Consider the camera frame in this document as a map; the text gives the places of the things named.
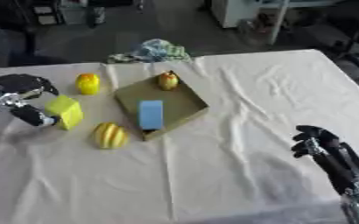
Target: blue sponge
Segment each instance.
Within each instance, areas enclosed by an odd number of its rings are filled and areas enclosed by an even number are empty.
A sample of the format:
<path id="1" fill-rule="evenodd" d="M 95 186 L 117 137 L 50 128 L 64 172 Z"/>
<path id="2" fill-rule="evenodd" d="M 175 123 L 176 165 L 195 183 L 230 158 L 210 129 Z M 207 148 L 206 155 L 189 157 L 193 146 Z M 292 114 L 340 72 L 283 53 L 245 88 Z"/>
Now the blue sponge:
<path id="1" fill-rule="evenodd" d="M 138 105 L 138 123 L 142 130 L 163 128 L 163 102 L 141 101 Z"/>

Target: cardboard tray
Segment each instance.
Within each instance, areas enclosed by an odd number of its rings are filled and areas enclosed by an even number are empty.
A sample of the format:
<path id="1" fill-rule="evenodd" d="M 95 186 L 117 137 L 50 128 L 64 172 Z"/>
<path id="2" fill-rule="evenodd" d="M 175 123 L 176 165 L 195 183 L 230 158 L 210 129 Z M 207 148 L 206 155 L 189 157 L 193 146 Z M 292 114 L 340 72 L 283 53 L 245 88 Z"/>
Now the cardboard tray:
<path id="1" fill-rule="evenodd" d="M 180 77 L 179 85 L 174 90 L 162 90 L 158 85 L 158 76 L 154 76 L 117 89 L 115 97 L 145 141 L 162 136 L 208 111 L 208 105 Z M 141 130 L 138 126 L 138 104 L 141 101 L 156 100 L 163 101 L 164 128 Z"/>

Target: white tablecloth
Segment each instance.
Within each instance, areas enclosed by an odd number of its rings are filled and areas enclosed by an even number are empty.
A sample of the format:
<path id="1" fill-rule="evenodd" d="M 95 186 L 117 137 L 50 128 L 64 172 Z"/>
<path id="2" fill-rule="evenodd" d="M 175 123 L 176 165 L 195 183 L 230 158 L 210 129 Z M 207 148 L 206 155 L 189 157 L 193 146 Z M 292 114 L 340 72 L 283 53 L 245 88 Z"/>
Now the white tablecloth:
<path id="1" fill-rule="evenodd" d="M 142 142 L 113 91 L 166 70 L 210 109 Z M 0 69 L 11 73 L 50 79 L 80 101 L 85 119 L 71 131 L 35 129 L 0 113 L 1 224 L 344 223 L 325 173 L 290 151 L 295 126 L 312 124 L 359 154 L 359 87 L 320 52 Z M 77 94 L 81 73 L 101 75 L 99 95 Z M 125 126 L 130 142 L 96 150 L 88 137 L 101 122 Z"/>

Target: metal robot arm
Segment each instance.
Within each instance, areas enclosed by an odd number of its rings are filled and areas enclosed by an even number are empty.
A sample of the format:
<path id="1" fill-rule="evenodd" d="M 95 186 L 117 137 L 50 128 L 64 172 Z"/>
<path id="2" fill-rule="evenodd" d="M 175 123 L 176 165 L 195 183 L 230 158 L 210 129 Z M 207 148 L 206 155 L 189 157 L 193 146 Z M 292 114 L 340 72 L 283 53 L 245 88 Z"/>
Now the metal robot arm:
<path id="1" fill-rule="evenodd" d="M 294 156 L 312 156 L 328 175 L 334 189 L 341 195 L 342 208 L 350 223 L 359 224 L 359 157 L 347 144 L 331 132 L 314 127 L 298 126 L 301 133 L 293 139 Z"/>
<path id="2" fill-rule="evenodd" d="M 44 78 L 29 74 L 0 76 L 0 109 L 9 108 L 11 114 L 33 126 L 54 125 L 57 116 L 47 116 L 25 100 L 39 98 L 43 92 L 58 95 L 59 91 Z"/>

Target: apple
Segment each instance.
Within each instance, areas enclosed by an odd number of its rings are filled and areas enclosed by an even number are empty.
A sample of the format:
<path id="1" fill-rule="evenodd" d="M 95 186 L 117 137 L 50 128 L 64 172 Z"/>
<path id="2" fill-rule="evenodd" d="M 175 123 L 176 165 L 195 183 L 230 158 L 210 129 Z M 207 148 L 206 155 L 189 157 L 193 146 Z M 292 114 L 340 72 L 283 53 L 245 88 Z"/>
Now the apple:
<path id="1" fill-rule="evenodd" d="M 179 78 L 173 71 L 162 73 L 158 78 L 158 84 L 163 90 L 173 90 L 179 84 Z"/>
<path id="2" fill-rule="evenodd" d="M 77 77 L 76 87 L 83 95 L 95 95 L 99 92 L 99 76 L 94 73 L 83 73 Z"/>

